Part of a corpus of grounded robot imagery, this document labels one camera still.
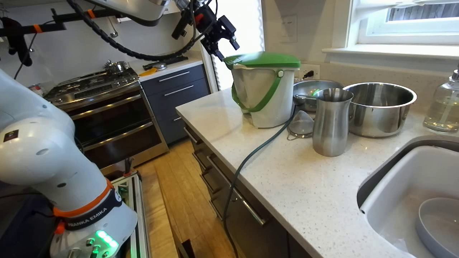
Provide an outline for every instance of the sink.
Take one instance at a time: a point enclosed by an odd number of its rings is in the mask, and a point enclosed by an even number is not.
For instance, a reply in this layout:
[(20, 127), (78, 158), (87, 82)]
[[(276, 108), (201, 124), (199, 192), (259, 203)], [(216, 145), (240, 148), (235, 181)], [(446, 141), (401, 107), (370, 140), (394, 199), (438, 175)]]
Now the sink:
[(457, 142), (415, 142), (371, 175), (357, 197), (373, 230), (414, 257), (435, 258), (420, 241), (415, 222), (423, 201), (459, 199), (458, 151)]

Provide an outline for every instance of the window sill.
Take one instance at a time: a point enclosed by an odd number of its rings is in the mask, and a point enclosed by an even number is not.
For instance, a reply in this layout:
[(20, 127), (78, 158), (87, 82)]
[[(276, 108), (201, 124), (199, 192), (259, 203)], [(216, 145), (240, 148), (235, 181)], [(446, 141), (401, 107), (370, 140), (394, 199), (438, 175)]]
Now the window sill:
[(324, 48), (323, 53), (371, 54), (380, 56), (405, 56), (457, 60), (459, 46), (446, 45), (384, 45), (356, 44), (346, 48)]

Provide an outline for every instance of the white sink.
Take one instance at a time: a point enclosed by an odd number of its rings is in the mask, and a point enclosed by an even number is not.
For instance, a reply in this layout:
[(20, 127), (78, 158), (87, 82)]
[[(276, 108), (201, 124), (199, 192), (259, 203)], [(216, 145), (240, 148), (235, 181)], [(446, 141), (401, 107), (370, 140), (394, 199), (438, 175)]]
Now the white sink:
[(459, 152), (420, 146), (384, 175), (360, 209), (370, 226), (396, 248), (417, 258), (435, 258), (415, 228), (419, 206), (435, 197), (459, 199)]

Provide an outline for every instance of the stovetop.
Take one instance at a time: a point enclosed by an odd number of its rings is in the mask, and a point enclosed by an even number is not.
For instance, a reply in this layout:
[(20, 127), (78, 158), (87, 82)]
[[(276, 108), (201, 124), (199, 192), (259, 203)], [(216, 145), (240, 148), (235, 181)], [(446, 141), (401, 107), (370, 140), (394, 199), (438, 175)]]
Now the stovetop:
[(114, 91), (138, 83), (139, 76), (132, 68), (120, 74), (107, 74), (105, 71), (91, 73), (59, 83), (45, 95), (45, 99), (55, 106), (70, 103), (84, 103), (84, 99), (92, 100), (100, 94)]

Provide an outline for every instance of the green lid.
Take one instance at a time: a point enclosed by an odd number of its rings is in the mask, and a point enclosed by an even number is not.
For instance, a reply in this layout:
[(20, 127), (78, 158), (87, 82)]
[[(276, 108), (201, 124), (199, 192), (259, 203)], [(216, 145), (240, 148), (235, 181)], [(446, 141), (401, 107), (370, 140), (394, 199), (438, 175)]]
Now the green lid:
[(270, 52), (229, 56), (224, 59), (224, 62), (229, 70), (232, 70), (235, 64), (241, 64), (246, 67), (300, 67), (300, 60), (298, 58), (291, 55)]

